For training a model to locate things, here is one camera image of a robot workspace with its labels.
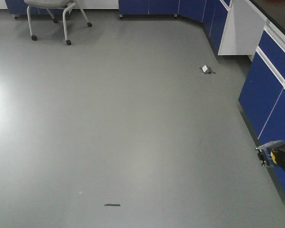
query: cabinet door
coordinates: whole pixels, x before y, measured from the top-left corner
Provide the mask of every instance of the cabinet door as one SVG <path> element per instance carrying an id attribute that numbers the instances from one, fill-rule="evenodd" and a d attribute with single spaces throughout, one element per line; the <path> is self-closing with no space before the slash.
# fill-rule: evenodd
<path id="1" fill-rule="evenodd" d="M 23 0 L 5 0 L 10 14 L 26 14 L 28 5 Z M 31 14 L 38 14 L 38 9 L 33 7 Z"/>
<path id="2" fill-rule="evenodd" d="M 266 31 L 263 32 L 259 47 L 285 79 L 285 52 Z"/>
<path id="3" fill-rule="evenodd" d="M 259 140 L 261 144 L 273 140 L 285 140 L 285 90 L 277 101 Z M 274 171 L 285 193 L 285 171 L 280 167 L 275 167 Z"/>
<path id="4" fill-rule="evenodd" d="M 150 14 L 177 14 L 179 0 L 149 0 Z"/>
<path id="5" fill-rule="evenodd" d="M 226 24 L 228 11 L 224 5 L 218 0 L 217 6 L 214 11 L 214 17 L 212 22 L 212 29 L 210 39 L 213 43 L 214 48 L 218 51 L 222 41 L 224 28 Z"/>
<path id="6" fill-rule="evenodd" d="M 261 144 L 274 140 L 285 140 L 285 90 L 278 99 L 259 138 Z"/>
<path id="7" fill-rule="evenodd" d="M 180 0 L 179 14 L 202 22 L 205 4 L 206 0 Z"/>
<path id="8" fill-rule="evenodd" d="M 259 135 L 283 87 L 256 53 L 239 102 L 256 135 Z"/>
<path id="9" fill-rule="evenodd" d="M 148 14 L 148 0 L 119 0 L 120 14 Z"/>
<path id="10" fill-rule="evenodd" d="M 214 11 L 215 11 L 217 2 L 218 0 L 207 0 L 206 1 L 203 23 L 204 23 L 205 30 L 208 33 L 208 36 L 211 33 L 213 16 L 214 16 Z"/>

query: white chair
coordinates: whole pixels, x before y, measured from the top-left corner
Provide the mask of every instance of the white chair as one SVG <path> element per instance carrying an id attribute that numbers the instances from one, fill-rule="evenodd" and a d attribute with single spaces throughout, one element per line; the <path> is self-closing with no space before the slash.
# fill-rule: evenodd
<path id="1" fill-rule="evenodd" d="M 32 26 L 31 26 L 31 19 L 30 19 L 30 9 L 31 7 L 37 7 L 41 9 L 46 9 L 48 13 L 51 15 L 53 22 L 58 23 L 57 19 L 55 19 L 53 13 L 51 12 L 51 9 L 62 9 L 62 20 L 63 20 L 63 29 L 65 32 L 65 41 L 67 45 L 71 45 L 71 41 L 67 38 L 67 21 L 66 21 L 66 13 L 71 10 L 76 4 L 78 4 L 80 11 L 82 15 L 84 16 L 88 27 L 92 26 L 92 23 L 89 22 L 88 18 L 86 17 L 86 13 L 82 9 L 80 0 L 24 0 L 26 4 L 28 4 L 28 25 L 29 25 L 29 31 L 30 35 L 32 37 L 33 41 L 37 40 L 37 36 L 33 35 Z"/>

